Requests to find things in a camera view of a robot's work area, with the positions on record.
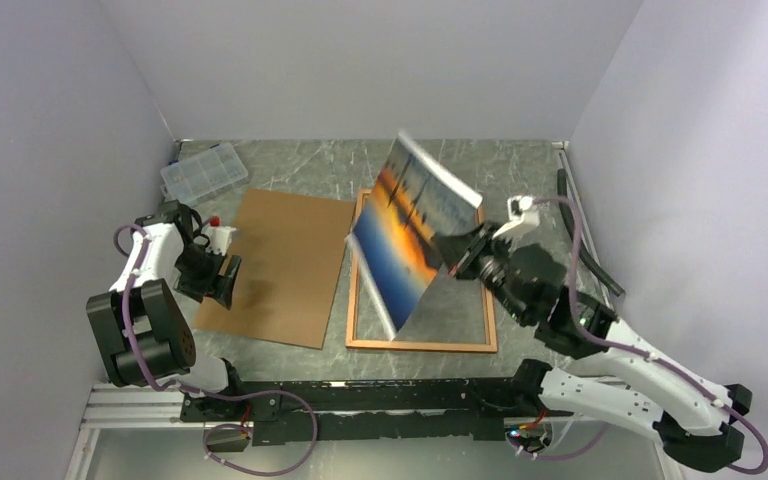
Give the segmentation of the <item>sunset landscape photo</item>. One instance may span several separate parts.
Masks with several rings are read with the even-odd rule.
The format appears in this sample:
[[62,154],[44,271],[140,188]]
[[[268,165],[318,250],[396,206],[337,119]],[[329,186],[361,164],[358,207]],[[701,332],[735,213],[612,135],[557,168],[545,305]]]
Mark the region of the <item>sunset landscape photo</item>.
[[482,203],[478,191],[398,133],[347,237],[387,339],[398,337],[443,266],[433,239],[474,229]]

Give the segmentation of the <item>brown cardboard backing board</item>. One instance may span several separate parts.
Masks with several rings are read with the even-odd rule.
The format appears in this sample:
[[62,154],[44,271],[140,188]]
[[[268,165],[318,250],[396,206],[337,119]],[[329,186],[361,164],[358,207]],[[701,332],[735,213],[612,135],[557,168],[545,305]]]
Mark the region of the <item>brown cardboard backing board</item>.
[[312,349],[324,345],[355,205],[249,189],[229,252],[241,259],[232,305],[204,302],[199,330]]

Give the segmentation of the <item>orange wooden picture frame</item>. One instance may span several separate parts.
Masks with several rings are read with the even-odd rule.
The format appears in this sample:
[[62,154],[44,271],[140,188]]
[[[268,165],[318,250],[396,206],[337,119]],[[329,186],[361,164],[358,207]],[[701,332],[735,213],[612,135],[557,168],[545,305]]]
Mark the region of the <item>orange wooden picture frame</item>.
[[486,288],[457,282],[427,243],[427,285],[403,328],[389,338],[379,324],[373,290],[365,284],[360,255],[349,250],[349,293],[345,346],[356,350],[494,354],[498,334],[492,295]]

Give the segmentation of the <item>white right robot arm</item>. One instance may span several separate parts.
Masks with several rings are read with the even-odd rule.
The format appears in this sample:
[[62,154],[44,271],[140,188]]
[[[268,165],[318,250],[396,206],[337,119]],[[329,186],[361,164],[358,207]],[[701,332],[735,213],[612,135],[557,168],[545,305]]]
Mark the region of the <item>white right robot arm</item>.
[[538,244],[512,250],[509,242],[493,239],[496,228],[487,222],[461,235],[436,234],[432,245],[450,276],[480,281],[547,348],[626,385],[605,385],[525,359],[510,380],[515,410],[583,414],[635,432],[701,472],[717,472],[741,458],[745,437],[735,423],[750,409],[749,389],[665,366],[666,356],[590,295],[578,296],[580,312],[572,314],[565,266]]

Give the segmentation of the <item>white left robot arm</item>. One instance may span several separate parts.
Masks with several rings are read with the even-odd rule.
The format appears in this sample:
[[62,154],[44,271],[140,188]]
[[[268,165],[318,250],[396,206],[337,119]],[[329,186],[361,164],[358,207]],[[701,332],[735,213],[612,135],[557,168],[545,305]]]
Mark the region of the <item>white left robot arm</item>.
[[238,374],[229,361],[198,354],[176,299],[231,308],[241,259],[229,249],[238,229],[171,200],[118,230],[132,240],[124,268],[107,292],[86,303],[108,380],[207,396],[217,417],[238,417],[247,401]]

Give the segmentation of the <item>clear plastic compartment box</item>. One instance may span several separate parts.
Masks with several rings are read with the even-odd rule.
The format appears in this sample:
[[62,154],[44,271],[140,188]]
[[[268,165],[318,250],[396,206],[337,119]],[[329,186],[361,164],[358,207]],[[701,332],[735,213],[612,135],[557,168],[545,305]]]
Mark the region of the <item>clear plastic compartment box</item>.
[[160,175],[164,198],[190,207],[249,182],[249,172],[230,142],[170,163]]

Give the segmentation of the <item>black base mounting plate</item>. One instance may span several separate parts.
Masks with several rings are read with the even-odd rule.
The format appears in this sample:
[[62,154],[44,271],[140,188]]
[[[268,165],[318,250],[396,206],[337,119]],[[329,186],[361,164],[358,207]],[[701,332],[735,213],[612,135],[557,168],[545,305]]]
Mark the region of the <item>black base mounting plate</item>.
[[186,424],[246,422],[256,446],[469,437],[501,441],[544,408],[506,377],[240,383],[236,404],[187,395]]

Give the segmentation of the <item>aluminium rail frame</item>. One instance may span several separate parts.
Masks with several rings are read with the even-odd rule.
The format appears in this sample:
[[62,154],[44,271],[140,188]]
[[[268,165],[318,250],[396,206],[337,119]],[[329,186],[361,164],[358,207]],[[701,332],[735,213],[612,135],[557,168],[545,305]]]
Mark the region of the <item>aluminium rail frame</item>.
[[[613,377],[584,377],[605,385],[624,388],[626,385]],[[111,384],[96,385],[85,410],[81,442],[76,446],[68,475],[83,479],[89,471],[90,458],[98,433],[103,429],[184,429],[200,428],[204,432],[204,445],[211,459],[219,459],[223,452],[241,452],[254,445],[253,429],[246,422],[219,422],[186,424],[180,419],[181,405],[187,395],[182,391],[148,391],[141,387],[116,388]],[[211,398],[236,404],[247,400],[232,401],[229,397]],[[520,423],[506,433],[504,439],[511,442],[520,456],[538,461],[558,461],[557,448],[576,423],[586,423],[590,417],[565,411],[543,410],[536,418]]]

